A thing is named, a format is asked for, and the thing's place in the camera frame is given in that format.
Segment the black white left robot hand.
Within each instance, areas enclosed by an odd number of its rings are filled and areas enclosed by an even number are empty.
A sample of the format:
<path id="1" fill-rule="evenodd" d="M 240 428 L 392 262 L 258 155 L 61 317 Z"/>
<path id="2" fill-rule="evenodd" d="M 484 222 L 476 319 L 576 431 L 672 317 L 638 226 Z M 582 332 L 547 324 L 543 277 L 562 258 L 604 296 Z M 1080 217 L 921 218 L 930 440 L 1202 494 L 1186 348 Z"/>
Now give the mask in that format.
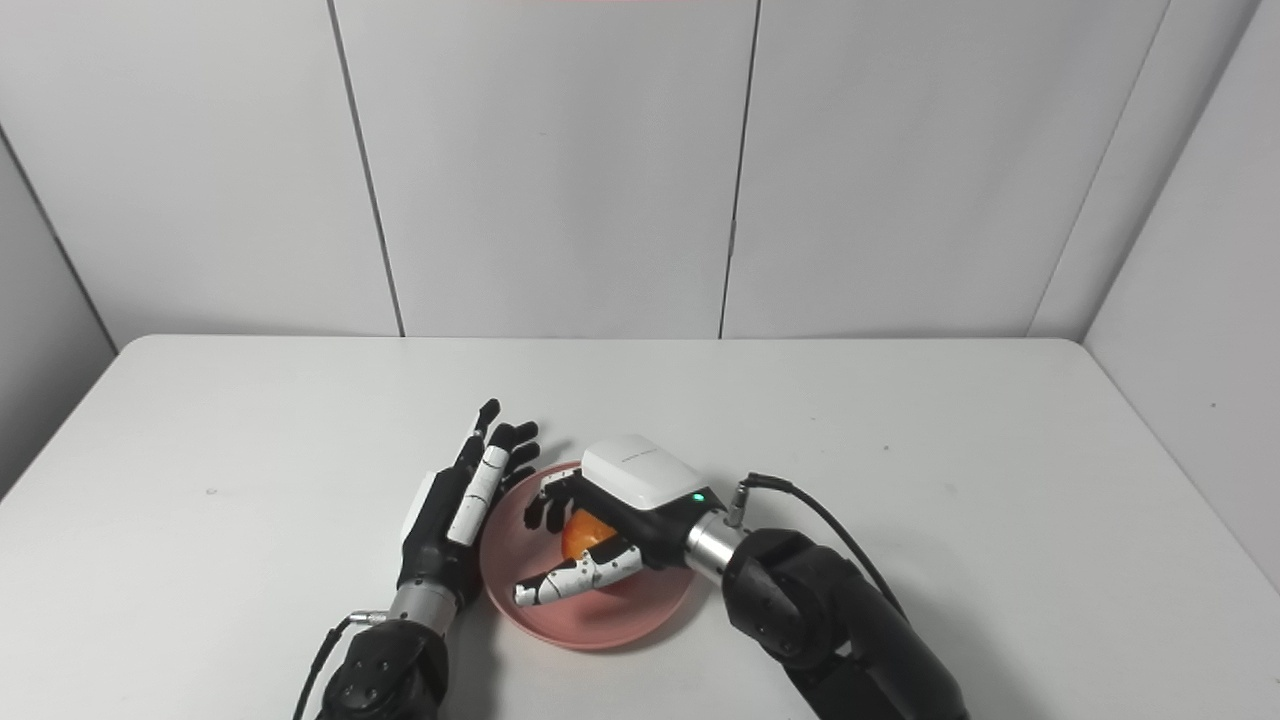
<path id="1" fill-rule="evenodd" d="M 401 538 L 401 566 L 392 614 L 410 594 L 433 588 L 457 609 L 481 589 L 480 533 L 497 501 L 532 474 L 541 448 L 539 425 L 498 423 L 498 398 L 488 400 L 468 428 L 454 461 L 422 482 Z"/>

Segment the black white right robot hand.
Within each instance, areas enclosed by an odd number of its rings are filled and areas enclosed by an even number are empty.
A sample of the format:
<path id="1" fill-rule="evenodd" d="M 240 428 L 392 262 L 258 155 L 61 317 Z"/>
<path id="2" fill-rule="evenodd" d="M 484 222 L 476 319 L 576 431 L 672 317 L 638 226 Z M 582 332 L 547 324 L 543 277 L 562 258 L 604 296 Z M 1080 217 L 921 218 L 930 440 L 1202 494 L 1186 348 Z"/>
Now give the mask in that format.
<path id="1" fill-rule="evenodd" d="M 643 569 L 687 568 L 719 584 L 741 541 L 710 487 L 687 464 L 643 436 L 589 446 L 572 473 L 541 482 L 524 521 L 529 529 L 562 534 L 579 510 L 614 534 L 516 582 L 512 600 L 517 606 L 585 594 Z"/>

